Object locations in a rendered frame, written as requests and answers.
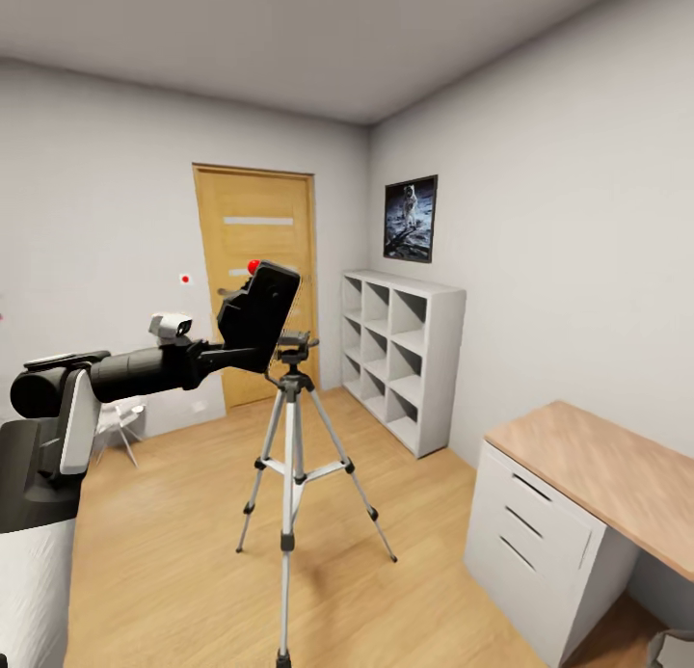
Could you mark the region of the digital camera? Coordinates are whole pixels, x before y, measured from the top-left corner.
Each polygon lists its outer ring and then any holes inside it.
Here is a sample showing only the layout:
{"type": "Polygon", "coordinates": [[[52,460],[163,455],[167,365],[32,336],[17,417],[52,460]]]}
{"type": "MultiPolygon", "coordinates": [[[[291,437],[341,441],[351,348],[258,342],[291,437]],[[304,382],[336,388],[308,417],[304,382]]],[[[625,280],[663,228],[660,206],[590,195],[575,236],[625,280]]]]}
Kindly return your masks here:
{"type": "Polygon", "coordinates": [[[222,350],[258,348],[259,355],[236,363],[234,368],[266,374],[278,348],[282,326],[292,306],[301,276],[269,260],[250,260],[245,285],[228,293],[217,316],[222,350]]]}

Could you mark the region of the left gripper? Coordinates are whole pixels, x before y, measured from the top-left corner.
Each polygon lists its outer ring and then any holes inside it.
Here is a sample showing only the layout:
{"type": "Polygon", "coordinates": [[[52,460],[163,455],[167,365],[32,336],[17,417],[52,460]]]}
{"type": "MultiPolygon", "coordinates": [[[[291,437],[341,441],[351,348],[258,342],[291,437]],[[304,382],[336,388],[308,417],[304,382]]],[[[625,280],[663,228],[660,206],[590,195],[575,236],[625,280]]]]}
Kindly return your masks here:
{"type": "Polygon", "coordinates": [[[232,367],[259,355],[258,348],[222,350],[223,343],[191,340],[187,346],[169,344],[129,353],[127,377],[138,396],[181,387],[199,388],[208,373],[232,367]]]}

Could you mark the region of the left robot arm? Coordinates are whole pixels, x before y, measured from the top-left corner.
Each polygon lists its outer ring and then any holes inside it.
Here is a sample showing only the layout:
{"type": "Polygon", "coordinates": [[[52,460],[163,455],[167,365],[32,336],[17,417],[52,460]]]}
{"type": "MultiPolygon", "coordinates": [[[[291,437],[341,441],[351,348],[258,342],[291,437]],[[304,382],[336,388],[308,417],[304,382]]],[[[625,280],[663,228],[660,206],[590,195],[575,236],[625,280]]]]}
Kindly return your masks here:
{"type": "Polygon", "coordinates": [[[0,423],[0,668],[63,668],[81,483],[102,404],[181,387],[259,355],[191,340],[192,319],[151,316],[157,346],[29,361],[0,423]]]}

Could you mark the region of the camera tripod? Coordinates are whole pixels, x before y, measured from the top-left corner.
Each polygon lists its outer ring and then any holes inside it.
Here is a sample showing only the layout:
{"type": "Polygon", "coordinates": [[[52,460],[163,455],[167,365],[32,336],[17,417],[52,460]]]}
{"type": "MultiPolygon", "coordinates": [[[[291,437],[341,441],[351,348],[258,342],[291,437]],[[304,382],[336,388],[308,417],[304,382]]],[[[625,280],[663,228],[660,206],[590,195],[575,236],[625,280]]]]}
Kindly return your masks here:
{"type": "Polygon", "coordinates": [[[362,502],[366,504],[368,512],[370,512],[370,518],[376,523],[382,539],[384,539],[384,545],[386,545],[387,550],[393,560],[397,560],[397,556],[393,554],[393,550],[389,546],[384,533],[382,533],[382,527],[378,524],[380,519],[378,512],[372,510],[370,502],[368,502],[368,496],[364,492],[364,489],[360,486],[359,479],[355,477],[355,468],[353,467],[353,462],[349,458],[348,454],[345,454],[341,442],[339,442],[339,437],[337,436],[337,431],[332,426],[332,423],[328,419],[328,414],[324,412],[322,408],[322,403],[320,398],[316,396],[316,389],[313,382],[309,378],[308,374],[300,372],[298,370],[298,364],[301,361],[307,361],[309,356],[309,347],[315,347],[320,343],[320,340],[313,339],[310,343],[309,332],[301,333],[281,333],[278,336],[278,348],[277,351],[277,361],[281,359],[285,364],[290,365],[290,371],[286,372],[279,380],[271,378],[269,376],[269,371],[266,369],[265,378],[276,384],[279,387],[279,393],[276,396],[276,404],[274,404],[274,409],[272,410],[272,416],[270,417],[270,425],[268,425],[268,433],[266,433],[266,441],[264,441],[264,449],[262,450],[262,456],[256,460],[254,467],[256,471],[256,479],[254,480],[253,494],[251,494],[251,500],[247,506],[245,506],[245,511],[243,514],[247,514],[247,521],[245,521],[245,529],[241,533],[241,540],[239,541],[239,548],[235,552],[240,552],[243,546],[243,539],[245,539],[245,533],[249,529],[249,521],[251,521],[251,514],[254,512],[254,503],[256,501],[256,493],[258,492],[258,487],[260,487],[260,479],[262,479],[262,471],[264,468],[275,469],[278,473],[283,475],[283,529],[280,531],[280,548],[283,550],[283,588],[281,591],[281,649],[278,651],[278,662],[276,662],[276,668],[290,668],[290,654],[289,649],[287,649],[287,624],[289,624],[289,552],[291,550],[295,551],[295,534],[293,533],[293,525],[295,525],[295,520],[297,519],[297,512],[299,512],[299,506],[301,506],[301,498],[303,498],[303,492],[305,490],[305,485],[307,481],[314,481],[318,477],[326,477],[330,473],[335,473],[340,469],[345,469],[347,473],[351,473],[351,479],[355,481],[359,493],[362,494],[362,502]],[[281,349],[280,347],[287,347],[281,349]],[[334,439],[335,446],[339,450],[341,455],[341,460],[336,460],[333,464],[328,464],[323,468],[311,469],[306,471],[303,468],[303,422],[301,421],[301,390],[305,388],[308,390],[308,394],[312,396],[312,400],[316,403],[316,410],[320,413],[326,429],[330,431],[332,439],[334,439]],[[283,406],[283,400],[287,398],[286,416],[285,416],[285,464],[278,462],[276,458],[270,458],[270,448],[272,448],[272,439],[276,434],[276,429],[278,428],[278,423],[280,422],[281,406],[283,406]]]}

